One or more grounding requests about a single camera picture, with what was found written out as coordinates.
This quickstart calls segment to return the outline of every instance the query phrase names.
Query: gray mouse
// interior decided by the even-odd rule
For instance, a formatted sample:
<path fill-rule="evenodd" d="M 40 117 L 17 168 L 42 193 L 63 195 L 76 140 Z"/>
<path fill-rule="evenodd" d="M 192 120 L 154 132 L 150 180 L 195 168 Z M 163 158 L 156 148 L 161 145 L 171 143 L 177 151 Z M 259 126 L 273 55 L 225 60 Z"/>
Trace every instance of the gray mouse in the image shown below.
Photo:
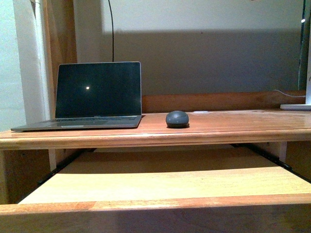
<path fill-rule="evenodd" d="M 187 128 L 189 116 L 183 111 L 173 111 L 166 115 L 166 124 L 169 128 Z"/>

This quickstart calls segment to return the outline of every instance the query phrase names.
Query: black cable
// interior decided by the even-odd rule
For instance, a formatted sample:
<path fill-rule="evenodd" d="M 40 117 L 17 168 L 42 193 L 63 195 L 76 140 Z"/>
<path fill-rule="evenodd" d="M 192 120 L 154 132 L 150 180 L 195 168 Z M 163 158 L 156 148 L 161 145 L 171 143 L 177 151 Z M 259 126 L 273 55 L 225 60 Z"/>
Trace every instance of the black cable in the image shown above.
<path fill-rule="evenodd" d="M 110 0 L 108 0 L 108 3 L 109 3 L 109 9 L 110 9 L 110 15 L 111 15 L 111 26 L 112 26 L 112 62 L 114 62 L 115 61 L 115 34 L 114 34 L 114 29 L 113 29 L 113 17 L 112 17 Z"/>
<path fill-rule="evenodd" d="M 62 169 L 68 166 L 71 162 L 73 162 L 76 158 L 78 158 L 83 152 L 86 152 L 86 151 L 93 152 L 94 150 L 95 149 L 82 149 L 82 150 L 78 150 L 74 152 L 72 155 L 70 155 L 68 158 L 62 161 L 59 165 L 57 165 L 53 171 L 51 171 L 49 174 L 47 174 L 41 180 L 39 180 L 37 182 L 37 187 L 39 188 L 46 181 L 48 181 L 50 178 L 52 178 L 54 175 L 56 175 L 58 172 L 60 172 Z"/>

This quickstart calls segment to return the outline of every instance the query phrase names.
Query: wood grain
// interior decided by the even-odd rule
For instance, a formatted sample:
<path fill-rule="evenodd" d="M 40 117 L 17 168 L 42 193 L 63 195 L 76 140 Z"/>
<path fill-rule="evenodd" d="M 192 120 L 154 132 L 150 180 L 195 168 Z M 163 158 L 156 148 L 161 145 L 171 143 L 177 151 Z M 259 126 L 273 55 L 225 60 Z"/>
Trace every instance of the wood grain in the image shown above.
<path fill-rule="evenodd" d="M 157 146 L 157 147 L 110 147 L 96 148 L 94 152 L 163 152 L 184 151 L 184 150 L 211 150 L 234 148 L 231 144 L 212 144 L 212 145 L 188 145 L 188 146 Z"/>
<path fill-rule="evenodd" d="M 247 148 L 84 153 L 21 203 L 284 194 L 311 196 L 311 184 Z"/>
<path fill-rule="evenodd" d="M 4 152 L 7 203 L 18 203 L 50 172 L 48 150 L 7 150 Z"/>
<path fill-rule="evenodd" d="M 54 116 L 58 66 L 77 63 L 73 1 L 44 0 L 43 7 L 52 96 L 50 104 Z"/>
<path fill-rule="evenodd" d="M 303 96 L 305 91 L 287 91 L 289 95 Z M 143 96 L 143 113 L 166 113 L 174 110 L 220 111 L 279 109 L 281 104 L 304 104 L 306 98 L 291 98 L 279 92 L 207 93 L 186 95 Z"/>
<path fill-rule="evenodd" d="M 4 151 L 0 150 L 0 205 L 9 203 L 8 187 L 6 181 L 5 156 Z"/>
<path fill-rule="evenodd" d="M 311 180 L 311 141 L 288 142 L 286 163 Z"/>
<path fill-rule="evenodd" d="M 166 114 L 146 114 L 136 129 L 0 133 L 0 149 L 172 146 L 311 140 L 311 112 L 189 113 L 190 127 L 169 129 Z"/>
<path fill-rule="evenodd" d="M 254 203 L 256 200 L 263 200 L 260 196 L 251 198 Z M 280 195 L 277 199 L 290 198 Z M 183 201 L 142 201 L 131 211 L 126 208 L 131 205 L 130 202 L 2 206 L 0 231 L 2 233 L 298 233 L 311 230 L 310 204 L 247 206 L 240 204 L 244 198 L 237 197 L 233 197 L 231 203 L 238 202 L 238 206 L 234 204 L 230 206 L 228 203 L 229 205 L 225 207 L 217 207 L 218 202 L 223 203 L 222 198 Z"/>

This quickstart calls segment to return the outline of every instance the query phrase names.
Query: wooden desk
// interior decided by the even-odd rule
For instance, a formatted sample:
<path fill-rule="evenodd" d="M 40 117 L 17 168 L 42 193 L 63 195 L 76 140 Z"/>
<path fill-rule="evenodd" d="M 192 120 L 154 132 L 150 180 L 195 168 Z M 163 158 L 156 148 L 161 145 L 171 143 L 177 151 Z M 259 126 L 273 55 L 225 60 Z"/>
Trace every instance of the wooden desk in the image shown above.
<path fill-rule="evenodd" d="M 311 113 L 278 110 L 189 113 L 169 129 L 166 114 L 146 114 L 136 129 L 0 133 L 0 150 L 227 144 L 311 140 Z"/>

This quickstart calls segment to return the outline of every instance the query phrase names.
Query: black laptop screen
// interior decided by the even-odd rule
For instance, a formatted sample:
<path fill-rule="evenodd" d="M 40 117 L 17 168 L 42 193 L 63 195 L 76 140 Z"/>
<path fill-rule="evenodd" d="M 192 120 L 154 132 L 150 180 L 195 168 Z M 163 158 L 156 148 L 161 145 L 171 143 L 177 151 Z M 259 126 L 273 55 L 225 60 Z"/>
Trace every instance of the black laptop screen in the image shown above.
<path fill-rule="evenodd" d="M 59 66 L 56 118 L 140 114 L 139 62 Z"/>

